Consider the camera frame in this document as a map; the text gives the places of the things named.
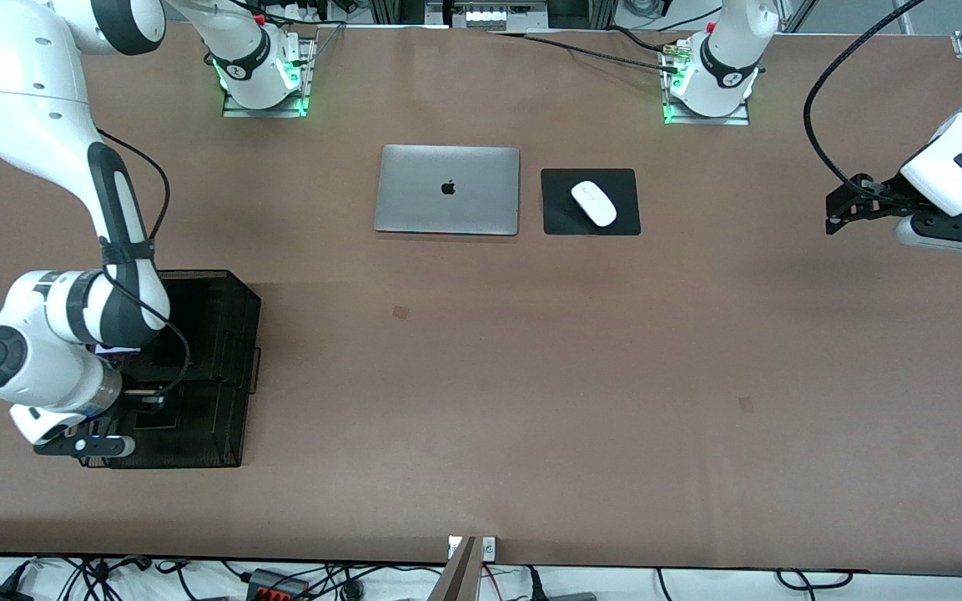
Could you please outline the black mouse pad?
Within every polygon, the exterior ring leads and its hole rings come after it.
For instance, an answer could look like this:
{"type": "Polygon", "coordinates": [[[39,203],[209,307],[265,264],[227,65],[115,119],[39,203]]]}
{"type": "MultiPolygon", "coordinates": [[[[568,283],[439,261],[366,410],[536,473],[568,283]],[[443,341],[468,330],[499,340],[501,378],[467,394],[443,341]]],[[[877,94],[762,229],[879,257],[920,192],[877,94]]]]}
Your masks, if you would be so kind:
{"type": "Polygon", "coordinates": [[[632,169],[542,169],[541,198],[546,235],[636,236],[641,233],[636,171],[632,169]],[[599,227],[572,197],[572,187],[591,181],[610,199],[617,216],[599,227]]]}

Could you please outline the white outlet block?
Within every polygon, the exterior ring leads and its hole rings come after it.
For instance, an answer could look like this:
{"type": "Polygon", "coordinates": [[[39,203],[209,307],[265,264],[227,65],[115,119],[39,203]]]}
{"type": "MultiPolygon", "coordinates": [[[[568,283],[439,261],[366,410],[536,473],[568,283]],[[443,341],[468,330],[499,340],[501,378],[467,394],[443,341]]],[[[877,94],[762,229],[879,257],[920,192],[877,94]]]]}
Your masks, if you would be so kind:
{"type": "Polygon", "coordinates": [[[535,16],[529,5],[489,5],[459,8],[456,15],[466,29],[507,32],[533,26],[535,16]]]}

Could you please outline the white computer mouse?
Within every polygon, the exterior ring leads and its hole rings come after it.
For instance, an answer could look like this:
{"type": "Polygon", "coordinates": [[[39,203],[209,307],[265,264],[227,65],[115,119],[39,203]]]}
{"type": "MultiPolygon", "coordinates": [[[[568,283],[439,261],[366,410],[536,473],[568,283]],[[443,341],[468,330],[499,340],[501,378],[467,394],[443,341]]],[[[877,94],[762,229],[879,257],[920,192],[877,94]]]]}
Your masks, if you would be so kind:
{"type": "Polygon", "coordinates": [[[610,227],[617,220],[617,207],[595,182],[576,183],[571,189],[571,195],[595,227],[610,227]]]}

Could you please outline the silver closed laptop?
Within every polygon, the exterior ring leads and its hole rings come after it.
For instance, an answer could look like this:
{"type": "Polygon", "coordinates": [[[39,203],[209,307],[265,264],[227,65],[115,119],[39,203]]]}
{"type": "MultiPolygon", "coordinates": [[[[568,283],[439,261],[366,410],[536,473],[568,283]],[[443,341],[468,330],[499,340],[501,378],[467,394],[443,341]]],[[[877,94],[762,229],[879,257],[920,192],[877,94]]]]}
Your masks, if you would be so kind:
{"type": "Polygon", "coordinates": [[[512,147],[387,144],[374,228],[397,235],[517,235],[520,168],[520,151],[512,147]]]}

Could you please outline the black orange power strip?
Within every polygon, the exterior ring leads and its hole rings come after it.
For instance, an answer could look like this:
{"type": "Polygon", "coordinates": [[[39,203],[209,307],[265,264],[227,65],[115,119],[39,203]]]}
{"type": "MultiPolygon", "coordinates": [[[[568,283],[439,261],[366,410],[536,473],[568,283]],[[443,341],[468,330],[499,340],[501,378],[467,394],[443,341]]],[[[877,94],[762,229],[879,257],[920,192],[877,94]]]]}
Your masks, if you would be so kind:
{"type": "Polygon", "coordinates": [[[244,601],[304,601],[310,585],[304,579],[256,569],[247,578],[244,601]]]}

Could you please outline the black bar smartphone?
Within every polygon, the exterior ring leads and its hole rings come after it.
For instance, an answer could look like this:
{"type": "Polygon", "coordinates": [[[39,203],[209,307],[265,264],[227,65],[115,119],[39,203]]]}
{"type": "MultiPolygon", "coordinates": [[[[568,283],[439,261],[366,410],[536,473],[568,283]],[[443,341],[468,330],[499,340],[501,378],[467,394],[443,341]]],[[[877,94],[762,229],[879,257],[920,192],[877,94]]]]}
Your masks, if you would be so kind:
{"type": "Polygon", "coordinates": [[[197,366],[206,350],[206,316],[210,284],[202,279],[171,279],[167,291],[171,300],[171,321],[189,343],[188,366],[197,366]]]}

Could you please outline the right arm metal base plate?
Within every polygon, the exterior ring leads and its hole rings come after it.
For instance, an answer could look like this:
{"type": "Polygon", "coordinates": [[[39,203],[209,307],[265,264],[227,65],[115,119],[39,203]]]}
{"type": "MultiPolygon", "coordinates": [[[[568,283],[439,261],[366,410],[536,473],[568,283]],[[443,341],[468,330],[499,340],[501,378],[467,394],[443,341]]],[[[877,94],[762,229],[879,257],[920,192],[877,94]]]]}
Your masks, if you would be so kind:
{"type": "Polygon", "coordinates": [[[260,119],[304,118],[310,107],[315,71],[316,39],[298,38],[296,48],[281,50],[278,57],[267,61],[267,66],[275,73],[272,76],[262,72],[253,73],[252,79],[259,81],[232,81],[224,72],[219,72],[219,85],[224,95],[222,115],[225,117],[248,117],[260,119]],[[243,91],[243,99],[272,100],[272,104],[252,108],[238,102],[238,91],[243,91]]]}

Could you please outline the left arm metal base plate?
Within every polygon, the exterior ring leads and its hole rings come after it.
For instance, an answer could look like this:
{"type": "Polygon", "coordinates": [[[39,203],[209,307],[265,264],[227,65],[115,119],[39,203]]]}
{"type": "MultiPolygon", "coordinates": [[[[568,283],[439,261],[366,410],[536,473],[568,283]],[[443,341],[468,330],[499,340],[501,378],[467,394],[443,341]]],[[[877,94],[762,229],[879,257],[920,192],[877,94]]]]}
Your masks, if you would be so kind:
{"type": "Polygon", "coordinates": [[[740,104],[732,113],[726,115],[695,113],[681,98],[674,95],[675,88],[682,87],[684,81],[689,79],[692,57],[689,39],[678,39],[675,43],[664,45],[657,57],[660,58],[661,65],[677,68],[677,73],[663,73],[661,75],[662,111],[665,124],[714,126],[747,126],[750,124],[750,109],[748,109],[748,99],[752,92],[750,85],[745,92],[747,95],[741,99],[740,104]]]}

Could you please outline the small metal table bracket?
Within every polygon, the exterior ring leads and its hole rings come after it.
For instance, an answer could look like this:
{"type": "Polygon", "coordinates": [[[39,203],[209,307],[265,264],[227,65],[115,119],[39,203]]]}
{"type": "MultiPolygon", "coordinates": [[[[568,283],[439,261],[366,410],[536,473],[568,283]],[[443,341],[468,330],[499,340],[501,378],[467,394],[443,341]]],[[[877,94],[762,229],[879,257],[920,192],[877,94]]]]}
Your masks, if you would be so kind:
{"type": "MultiPolygon", "coordinates": [[[[447,553],[446,558],[452,559],[456,553],[459,545],[464,541],[462,536],[449,536],[447,538],[447,553]]],[[[495,563],[496,562],[496,550],[497,550],[497,539],[493,536],[481,537],[480,542],[476,545],[481,551],[481,559],[484,563],[495,563]]]]}

